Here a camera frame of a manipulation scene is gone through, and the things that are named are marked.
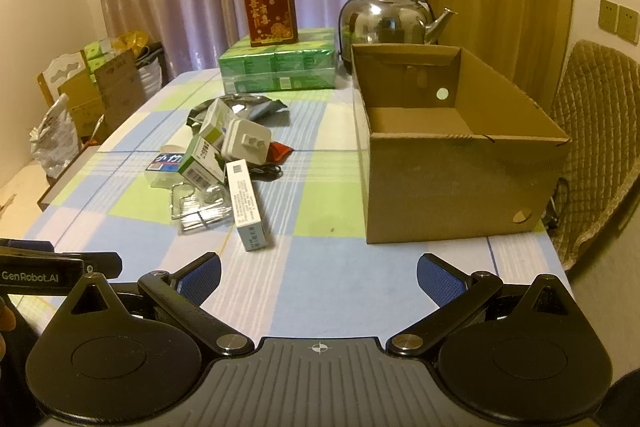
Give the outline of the white power adapter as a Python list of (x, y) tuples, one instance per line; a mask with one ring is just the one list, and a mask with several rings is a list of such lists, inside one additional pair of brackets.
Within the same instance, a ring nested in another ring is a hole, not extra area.
[(244, 118), (234, 118), (224, 134), (221, 156), (226, 161), (244, 159), (247, 164), (264, 165), (271, 137), (270, 129), (262, 124)]

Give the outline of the silver foil bag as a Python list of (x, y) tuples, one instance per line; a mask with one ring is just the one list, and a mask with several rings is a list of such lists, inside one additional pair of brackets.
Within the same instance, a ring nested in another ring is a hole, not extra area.
[(225, 94), (195, 105), (186, 116), (186, 125), (192, 129), (201, 127), (206, 112), (215, 102), (224, 103), (234, 115), (250, 121), (260, 121), (262, 118), (280, 112), (280, 110), (288, 109), (288, 106), (281, 100), (273, 100), (261, 94)]

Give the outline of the clear plastic tray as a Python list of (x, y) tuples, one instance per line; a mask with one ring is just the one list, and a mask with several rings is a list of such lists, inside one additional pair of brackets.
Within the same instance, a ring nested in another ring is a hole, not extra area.
[(180, 182), (170, 189), (170, 217), (181, 234), (216, 227), (232, 217), (231, 198), (222, 184), (205, 191)]

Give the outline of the long white medicine box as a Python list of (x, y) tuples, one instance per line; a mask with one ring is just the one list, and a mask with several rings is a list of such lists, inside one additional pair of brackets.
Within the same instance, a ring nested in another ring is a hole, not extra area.
[(244, 159), (229, 161), (226, 169), (236, 231), (246, 251), (262, 249), (267, 239), (247, 163)]

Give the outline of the blue labelled packet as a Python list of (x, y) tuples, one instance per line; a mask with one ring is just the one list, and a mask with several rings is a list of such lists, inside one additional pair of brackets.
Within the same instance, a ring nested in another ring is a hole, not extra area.
[(179, 172), (183, 153), (160, 153), (146, 166), (144, 176), (149, 186), (167, 188), (184, 181)]

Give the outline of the white plastic bag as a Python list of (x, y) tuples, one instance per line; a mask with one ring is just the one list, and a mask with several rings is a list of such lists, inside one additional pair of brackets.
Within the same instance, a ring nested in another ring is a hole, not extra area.
[(58, 179), (80, 152), (78, 134), (66, 94), (48, 109), (37, 128), (29, 132), (30, 153), (48, 178)]

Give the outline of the green white medicine box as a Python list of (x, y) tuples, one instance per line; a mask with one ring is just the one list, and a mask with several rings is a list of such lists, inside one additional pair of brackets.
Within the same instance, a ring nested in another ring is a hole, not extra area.
[(186, 118), (192, 136), (178, 173), (200, 191), (226, 179), (220, 150), (234, 117), (233, 110), (221, 98), (214, 98), (195, 106)]

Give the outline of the checked tablecloth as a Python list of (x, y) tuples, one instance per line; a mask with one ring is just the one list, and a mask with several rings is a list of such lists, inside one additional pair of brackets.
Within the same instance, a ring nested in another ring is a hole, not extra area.
[(181, 231), (171, 219), (169, 192), (152, 187), (145, 168), (189, 110), (221, 91), (215, 69), (171, 81), (99, 148), (28, 237), (58, 251), (115, 251), (126, 282), (157, 268), (174, 271), (213, 251), (222, 262), (222, 281), (204, 307), (254, 339), (394, 335), (435, 308), (416, 283), (416, 262), (427, 251), (464, 272), (486, 270), (508, 283), (562, 273), (543, 229), (431, 244), (368, 244), (347, 78), (329, 90), (282, 94), (286, 111), (274, 117), (271, 129), (293, 152), (279, 179), (255, 186), (267, 248), (246, 251), (228, 221)]

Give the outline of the red snack packet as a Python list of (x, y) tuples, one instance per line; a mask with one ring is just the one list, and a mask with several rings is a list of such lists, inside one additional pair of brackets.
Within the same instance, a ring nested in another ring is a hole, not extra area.
[(293, 152), (292, 147), (280, 142), (271, 142), (268, 148), (266, 163), (268, 165), (282, 165)]

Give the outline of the cardboard boxes on floor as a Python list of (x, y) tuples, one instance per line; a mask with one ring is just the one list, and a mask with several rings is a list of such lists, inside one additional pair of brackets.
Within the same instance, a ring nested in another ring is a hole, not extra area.
[(82, 143), (100, 143), (160, 91), (165, 72), (163, 46), (133, 32), (55, 58), (37, 82), (49, 106), (67, 96)]

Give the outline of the quilted brown chair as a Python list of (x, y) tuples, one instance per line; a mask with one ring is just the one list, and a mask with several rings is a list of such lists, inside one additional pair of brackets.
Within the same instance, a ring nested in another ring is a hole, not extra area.
[(570, 136), (556, 186), (558, 224), (550, 233), (569, 270), (639, 180), (639, 63), (603, 44), (577, 41), (551, 118)]

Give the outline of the green tissue multipack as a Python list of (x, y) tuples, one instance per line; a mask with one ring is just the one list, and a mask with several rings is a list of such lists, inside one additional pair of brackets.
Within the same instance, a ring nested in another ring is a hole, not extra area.
[(331, 27), (298, 32), (298, 41), (250, 46), (245, 37), (218, 58), (225, 94), (333, 89), (337, 53)]

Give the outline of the steel kettle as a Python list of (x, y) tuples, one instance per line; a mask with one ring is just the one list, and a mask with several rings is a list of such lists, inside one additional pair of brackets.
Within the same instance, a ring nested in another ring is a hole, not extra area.
[(348, 0), (338, 14), (337, 41), (344, 69), (352, 73), (354, 44), (432, 44), (456, 12), (436, 17), (428, 0)]

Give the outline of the dark red gift box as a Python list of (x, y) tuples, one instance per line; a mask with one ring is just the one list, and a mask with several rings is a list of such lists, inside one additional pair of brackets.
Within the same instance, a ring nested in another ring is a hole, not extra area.
[(298, 41), (295, 0), (244, 0), (244, 8), (254, 48)]

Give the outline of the wall switch plates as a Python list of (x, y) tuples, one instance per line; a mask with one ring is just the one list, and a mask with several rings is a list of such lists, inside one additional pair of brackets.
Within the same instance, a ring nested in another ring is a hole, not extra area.
[(636, 46), (639, 42), (639, 12), (610, 0), (600, 0), (598, 26)]

